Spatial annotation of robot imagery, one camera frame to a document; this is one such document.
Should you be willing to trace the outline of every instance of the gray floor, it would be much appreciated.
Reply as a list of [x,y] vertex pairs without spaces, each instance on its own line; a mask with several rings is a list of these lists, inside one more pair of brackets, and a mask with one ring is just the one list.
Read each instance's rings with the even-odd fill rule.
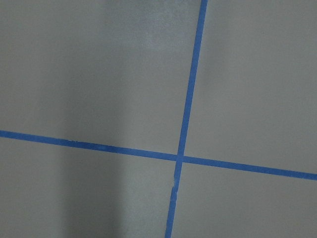
[[[177,153],[199,0],[0,0],[0,130]],[[208,3],[186,156],[317,173],[317,2]],[[161,238],[174,162],[0,138],[0,238]],[[174,238],[308,237],[315,181],[183,165]]]

